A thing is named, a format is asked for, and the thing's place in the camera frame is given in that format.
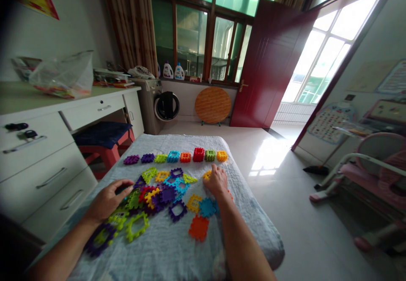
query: red door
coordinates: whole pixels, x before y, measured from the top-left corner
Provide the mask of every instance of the red door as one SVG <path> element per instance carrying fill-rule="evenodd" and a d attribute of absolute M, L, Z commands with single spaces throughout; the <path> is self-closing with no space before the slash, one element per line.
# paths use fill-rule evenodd
<path fill-rule="evenodd" d="M 271 126 L 317 16 L 259 0 L 230 126 Z"/>

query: desk drawer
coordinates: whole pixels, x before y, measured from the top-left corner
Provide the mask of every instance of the desk drawer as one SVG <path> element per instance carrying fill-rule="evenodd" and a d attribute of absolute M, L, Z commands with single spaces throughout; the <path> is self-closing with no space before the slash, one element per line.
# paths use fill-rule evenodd
<path fill-rule="evenodd" d="M 22 226 L 48 243 L 97 185 L 89 167 L 30 216 Z"/>
<path fill-rule="evenodd" d="M 85 106 L 62 110 L 61 114 L 72 131 L 122 108 L 124 108 L 123 96 L 118 95 Z"/>
<path fill-rule="evenodd" d="M 87 167 L 75 143 L 0 183 L 0 212 L 22 223 Z"/>
<path fill-rule="evenodd" d="M 20 131 L 0 128 L 0 182 L 73 143 L 72 135 L 59 113 L 21 120 L 19 123 L 27 123 L 28 128 Z M 19 138 L 27 130 L 34 130 L 38 134 L 35 140 L 28 142 Z"/>

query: detergent bottle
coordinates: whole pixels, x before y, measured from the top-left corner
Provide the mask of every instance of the detergent bottle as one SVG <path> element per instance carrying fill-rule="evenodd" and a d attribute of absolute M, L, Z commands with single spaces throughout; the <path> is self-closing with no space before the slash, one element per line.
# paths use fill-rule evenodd
<path fill-rule="evenodd" d="M 162 72 L 162 76 L 165 77 L 165 78 L 172 78 L 173 79 L 172 67 L 170 66 L 168 60 L 164 64 L 164 70 Z"/>
<path fill-rule="evenodd" d="M 178 65 L 175 68 L 175 79 L 185 80 L 185 72 L 183 72 L 181 63 L 178 63 Z"/>

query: red stool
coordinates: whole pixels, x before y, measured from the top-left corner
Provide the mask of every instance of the red stool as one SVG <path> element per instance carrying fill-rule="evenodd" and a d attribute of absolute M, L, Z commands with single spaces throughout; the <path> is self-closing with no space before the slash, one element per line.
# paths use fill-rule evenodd
<path fill-rule="evenodd" d="M 128 149 L 122 145 L 126 140 L 135 140 L 132 125 L 116 122 L 99 122 L 78 133 L 74 140 L 81 153 L 91 153 L 85 160 L 90 164 L 99 156 L 103 160 L 106 171 L 93 172 L 96 179 L 101 180 L 120 159 L 119 149 Z"/>

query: bed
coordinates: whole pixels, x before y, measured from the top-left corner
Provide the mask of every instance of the bed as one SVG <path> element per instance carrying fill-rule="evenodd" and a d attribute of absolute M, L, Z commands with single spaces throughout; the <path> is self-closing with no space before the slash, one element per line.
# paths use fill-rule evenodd
<path fill-rule="evenodd" d="M 110 182 L 128 178 L 136 181 L 141 173 L 155 166 L 158 171 L 181 167 L 183 172 L 197 179 L 182 198 L 185 203 L 192 194 L 212 197 L 204 188 L 202 175 L 211 168 L 210 162 L 163 163 L 124 165 L 128 155 L 145 153 L 168 154 L 171 150 L 190 152 L 195 147 L 224 150 L 228 160 L 221 163 L 228 175 L 228 187 L 242 217 L 258 241 L 273 269 L 282 263 L 285 255 L 279 232 L 264 213 L 245 179 L 242 177 L 227 143 L 218 136 L 186 136 L 143 134 L 128 148 L 115 166 L 106 174 L 81 207 L 47 245 L 44 254 L 55 245 L 82 217 L 96 194 Z M 150 185 L 156 186 L 154 180 Z M 128 243 L 123 229 L 100 257 L 90 258 L 83 253 L 69 280 L 223 280 L 229 277 L 226 268 L 220 215 L 209 218 L 207 237 L 196 241 L 188 234 L 193 212 L 188 212 L 173 223 L 167 210 L 149 217 L 150 227 L 133 242 Z"/>

